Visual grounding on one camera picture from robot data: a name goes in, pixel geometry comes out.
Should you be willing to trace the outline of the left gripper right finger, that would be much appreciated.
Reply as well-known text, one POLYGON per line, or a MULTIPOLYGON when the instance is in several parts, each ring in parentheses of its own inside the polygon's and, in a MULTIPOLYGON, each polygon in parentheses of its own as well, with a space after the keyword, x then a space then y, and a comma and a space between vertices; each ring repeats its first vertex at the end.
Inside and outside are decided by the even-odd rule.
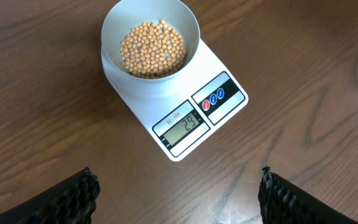
POLYGON ((288 180, 262 169, 258 200, 264 224, 358 224, 288 180))

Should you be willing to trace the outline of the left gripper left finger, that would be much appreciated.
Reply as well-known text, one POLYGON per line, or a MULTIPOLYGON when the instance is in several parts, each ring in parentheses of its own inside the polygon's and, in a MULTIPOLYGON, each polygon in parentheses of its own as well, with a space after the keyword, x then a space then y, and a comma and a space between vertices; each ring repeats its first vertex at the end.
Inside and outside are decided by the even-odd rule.
POLYGON ((91 224, 101 187, 86 167, 0 214, 0 224, 91 224))

